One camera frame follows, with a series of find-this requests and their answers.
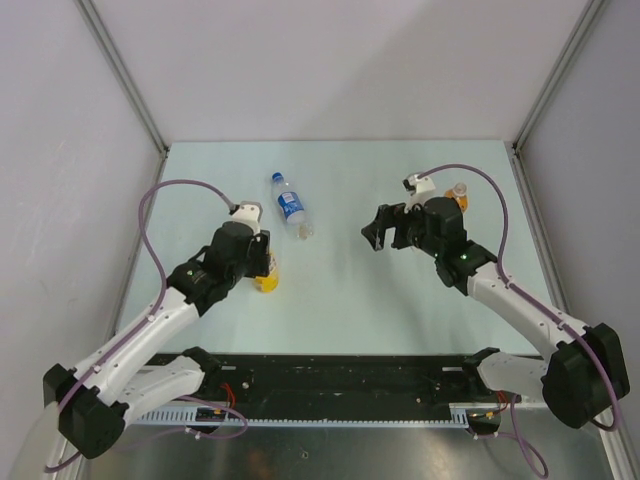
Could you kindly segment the yellow juice bottle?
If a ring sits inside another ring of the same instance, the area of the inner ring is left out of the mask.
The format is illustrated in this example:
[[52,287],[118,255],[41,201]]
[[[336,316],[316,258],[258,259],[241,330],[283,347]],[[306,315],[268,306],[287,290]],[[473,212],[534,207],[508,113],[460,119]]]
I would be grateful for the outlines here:
[[275,255],[272,251],[269,252],[269,255],[270,263],[268,275],[258,276],[253,279],[254,287],[261,293],[271,293],[279,284],[279,271]]

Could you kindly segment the orange tea bottle blue label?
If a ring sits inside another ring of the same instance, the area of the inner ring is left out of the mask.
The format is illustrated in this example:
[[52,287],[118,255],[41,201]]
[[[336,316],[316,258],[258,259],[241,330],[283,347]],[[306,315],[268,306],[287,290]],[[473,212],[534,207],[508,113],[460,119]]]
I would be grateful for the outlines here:
[[452,188],[445,192],[447,198],[454,199],[460,207],[462,213],[469,208],[468,187],[464,182],[456,183]]

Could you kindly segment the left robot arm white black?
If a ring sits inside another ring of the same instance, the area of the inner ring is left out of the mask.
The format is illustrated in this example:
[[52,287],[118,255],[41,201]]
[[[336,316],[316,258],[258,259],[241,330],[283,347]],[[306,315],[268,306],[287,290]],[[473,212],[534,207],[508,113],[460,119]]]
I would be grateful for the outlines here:
[[87,459],[106,453],[134,420],[182,396],[207,400],[221,387],[212,357],[193,347],[149,376],[138,371],[159,349],[244,278],[265,276],[270,233],[239,221],[219,227],[210,244],[175,267],[158,299],[75,367],[43,377],[45,404],[57,403],[58,431]]

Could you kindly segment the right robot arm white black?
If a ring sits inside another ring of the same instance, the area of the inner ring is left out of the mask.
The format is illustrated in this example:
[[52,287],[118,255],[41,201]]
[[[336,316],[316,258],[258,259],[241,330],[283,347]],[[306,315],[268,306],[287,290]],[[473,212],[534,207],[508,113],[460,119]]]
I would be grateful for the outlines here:
[[497,348],[473,355],[461,376],[469,399],[484,401],[501,390],[539,400],[574,429],[594,422],[605,410],[619,412],[630,385],[616,332],[604,323],[590,327],[542,303],[500,272],[497,257],[468,239],[454,199],[383,204],[361,233],[380,251],[387,230],[394,232],[392,248],[412,247],[433,257],[445,286],[495,312],[538,352],[537,359]]

